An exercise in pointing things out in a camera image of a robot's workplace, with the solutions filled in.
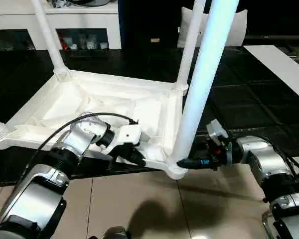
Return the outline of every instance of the white pillow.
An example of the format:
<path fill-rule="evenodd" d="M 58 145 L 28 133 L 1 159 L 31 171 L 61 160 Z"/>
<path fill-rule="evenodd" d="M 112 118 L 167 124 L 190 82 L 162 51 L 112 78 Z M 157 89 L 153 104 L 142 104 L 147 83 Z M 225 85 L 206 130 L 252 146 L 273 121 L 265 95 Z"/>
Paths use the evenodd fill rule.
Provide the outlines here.
<path fill-rule="evenodd" d="M 247 10 L 243 10 L 235 14 L 233 24 L 230 28 L 226 46 L 241 46 L 246 35 L 247 29 Z M 178 37 L 177 47 L 184 47 L 185 40 L 188 33 L 189 24 L 193 15 L 193 11 L 182 7 L 181 9 L 182 20 L 180 26 L 180 33 Z M 200 25 L 200 33 L 197 38 L 196 47 L 200 46 L 206 23 L 207 23 L 208 14 L 202 13 L 202 21 Z"/>

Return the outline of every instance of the beige tile floor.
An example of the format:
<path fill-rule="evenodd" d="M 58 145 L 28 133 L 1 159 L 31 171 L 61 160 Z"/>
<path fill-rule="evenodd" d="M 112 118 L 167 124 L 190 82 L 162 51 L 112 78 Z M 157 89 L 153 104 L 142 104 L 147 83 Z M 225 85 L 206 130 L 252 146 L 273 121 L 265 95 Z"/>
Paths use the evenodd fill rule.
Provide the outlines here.
<path fill-rule="evenodd" d="M 0 210 L 11 191 L 0 187 Z M 163 172 L 72 180 L 54 238 L 101 238 L 119 225 L 133 239 L 265 239 L 263 196 L 247 165 L 190 171 L 179 181 Z"/>

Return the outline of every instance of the cable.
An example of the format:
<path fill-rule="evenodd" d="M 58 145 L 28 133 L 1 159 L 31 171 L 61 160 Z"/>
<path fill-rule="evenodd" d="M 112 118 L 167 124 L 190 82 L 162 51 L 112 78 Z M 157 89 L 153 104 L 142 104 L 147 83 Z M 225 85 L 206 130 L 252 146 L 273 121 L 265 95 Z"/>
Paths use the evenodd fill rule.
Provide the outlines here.
<path fill-rule="evenodd" d="M 104 112 L 101 112 L 101 113 L 92 113 L 92 114 L 88 114 L 88 115 L 84 115 L 84 116 L 80 116 L 80 117 L 77 117 L 71 121 L 69 121 L 68 123 L 64 124 L 63 126 L 61 126 L 60 128 L 58 128 L 52 135 L 50 135 L 40 146 L 39 148 L 34 152 L 33 156 L 31 157 L 30 161 L 28 162 L 28 164 L 26 165 L 24 171 L 23 171 L 23 174 L 21 175 L 20 177 L 20 181 L 24 178 L 24 176 L 26 175 L 28 169 L 29 169 L 29 166 L 30 164 L 35 160 L 35 158 L 37 157 L 38 153 L 43 149 L 43 147 L 53 138 L 55 137 L 58 133 L 60 133 L 63 129 L 65 129 L 66 127 L 68 127 L 69 125 L 79 121 L 79 120 L 82 120 L 82 119 L 85 119 L 85 118 L 88 118 L 88 117 L 92 117 L 92 116 L 115 116 L 115 117 L 120 117 L 120 118 L 123 118 L 123 119 L 126 119 L 129 121 L 130 124 L 137 124 L 136 121 L 134 121 L 133 119 L 131 119 L 130 117 L 127 117 L 127 116 L 124 116 L 124 115 L 120 115 L 120 114 L 116 114 L 116 113 L 104 113 Z"/>

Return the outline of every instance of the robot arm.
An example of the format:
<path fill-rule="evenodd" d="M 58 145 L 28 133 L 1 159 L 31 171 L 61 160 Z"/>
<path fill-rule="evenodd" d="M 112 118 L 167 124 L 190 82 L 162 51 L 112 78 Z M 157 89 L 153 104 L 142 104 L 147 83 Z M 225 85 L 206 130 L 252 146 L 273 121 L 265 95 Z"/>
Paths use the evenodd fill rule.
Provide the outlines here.
<path fill-rule="evenodd" d="M 264 202 L 270 204 L 279 238 L 299 239 L 299 178 L 292 173 L 284 154 L 260 137 L 230 138 L 217 120 L 207 125 L 207 130 L 210 136 L 205 145 L 207 150 L 198 152 L 199 156 L 192 154 L 193 158 L 178 165 L 217 169 L 233 163 L 248 164 L 265 194 Z M 269 238 L 274 239 L 268 216 L 268 213 L 263 215 L 263 224 Z"/>
<path fill-rule="evenodd" d="M 140 136 L 138 124 L 112 131 L 110 125 L 98 117 L 71 124 L 8 198 L 0 214 L 0 239 L 50 238 L 66 207 L 62 195 L 69 178 L 88 147 L 95 143 L 102 153 L 113 153 L 114 157 L 123 155 L 127 160 L 142 164 L 142 154 L 134 148 Z"/>

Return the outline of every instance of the black tiled floor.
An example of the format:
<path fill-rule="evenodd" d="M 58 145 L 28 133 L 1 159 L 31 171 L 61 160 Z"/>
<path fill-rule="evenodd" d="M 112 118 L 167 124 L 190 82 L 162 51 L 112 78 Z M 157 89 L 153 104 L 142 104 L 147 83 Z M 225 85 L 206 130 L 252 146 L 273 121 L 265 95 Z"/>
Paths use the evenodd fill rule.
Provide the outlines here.
<path fill-rule="evenodd" d="M 181 60 L 179 49 L 152 52 L 63 52 L 70 69 L 174 82 Z M 0 52 L 0 120 L 7 122 L 52 75 L 46 51 Z M 299 97 L 244 48 L 226 48 L 203 112 L 197 140 L 206 124 L 217 118 L 233 135 L 260 135 L 299 155 Z M 0 185 L 18 180 L 33 150 L 0 151 Z M 104 176 L 149 169 L 84 159 L 74 177 Z"/>

